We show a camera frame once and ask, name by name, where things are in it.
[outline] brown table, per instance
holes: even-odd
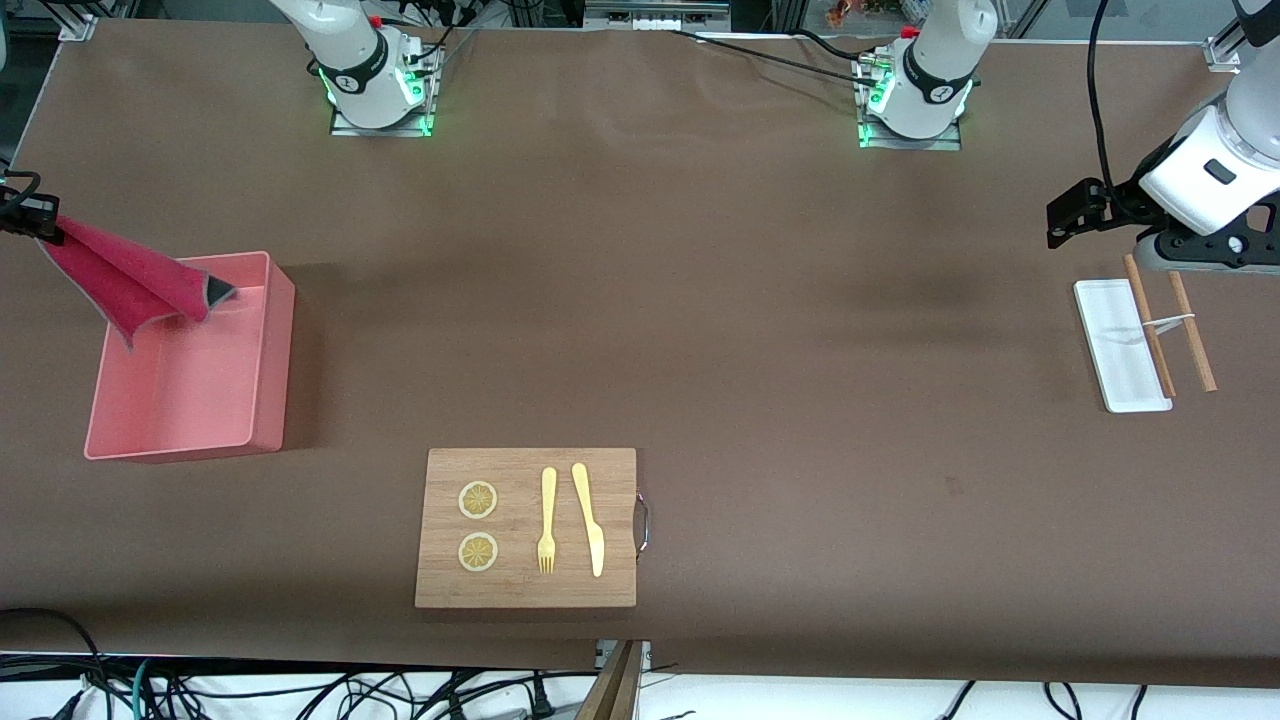
[[[1222,389],[1171,342],[1172,413],[1102,410],[1071,283],[1134,233],[1043,240],[1097,167],[1082,46],[993,46],[960,154],[860,150],[838,81],[667,33],[481,33],[430,140],[328,137],[306,59],[288,26],[63,47],[20,164],[163,251],[273,254],[288,445],[82,460],[102,322],[0,243],[0,602],[151,653],[1280,679],[1280,281],[1189,277]],[[1224,81],[1100,64],[1121,174]],[[639,607],[415,610],[433,446],[640,448]]]

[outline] red cloth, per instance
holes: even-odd
[[[209,316],[207,272],[70,218],[58,218],[58,227],[63,245],[40,245],[131,347],[152,320]]]

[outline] wooden handle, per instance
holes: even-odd
[[[591,527],[595,524],[595,518],[591,515],[591,482],[586,477],[586,465],[575,462],[572,470],[573,487],[577,488],[577,502],[582,506],[582,518],[586,520],[586,525]]]
[[[543,534],[552,534],[552,516],[556,514],[556,468],[543,470]]]
[[[1183,287],[1181,273],[1178,270],[1170,272],[1169,284],[1174,286],[1174,300],[1178,302],[1178,313],[1189,315],[1192,313],[1192,302],[1187,299],[1187,288]],[[1196,324],[1196,318],[1184,319],[1183,327],[1187,328],[1187,343],[1192,347],[1192,361],[1196,363],[1196,374],[1201,377],[1201,387],[1204,388],[1204,392],[1213,392],[1217,389],[1217,382],[1213,379],[1213,369],[1208,366],[1208,355],[1204,352],[1204,343],[1201,342],[1199,325]]]
[[[1138,319],[1143,323],[1142,334],[1147,337],[1151,359],[1156,361],[1160,389],[1165,393],[1165,397],[1174,397],[1174,378],[1169,374],[1169,363],[1165,361],[1165,348],[1160,346],[1160,336],[1156,334],[1156,327],[1147,324],[1151,322],[1151,305],[1147,305],[1147,291],[1142,287],[1142,277],[1138,275],[1138,263],[1133,260],[1133,255],[1124,256],[1124,272],[1129,275],[1133,300],[1138,305]]]

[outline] yellow fork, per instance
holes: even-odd
[[[556,514],[556,468],[543,469],[543,537],[538,541],[538,571],[556,571],[556,541],[552,538],[552,516]]]

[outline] lemon slice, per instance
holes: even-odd
[[[498,541],[489,533],[471,533],[458,546],[458,562],[472,573],[488,570],[498,559]]]
[[[458,493],[458,510],[472,520],[489,516],[498,506],[498,491],[484,480],[467,483]]]

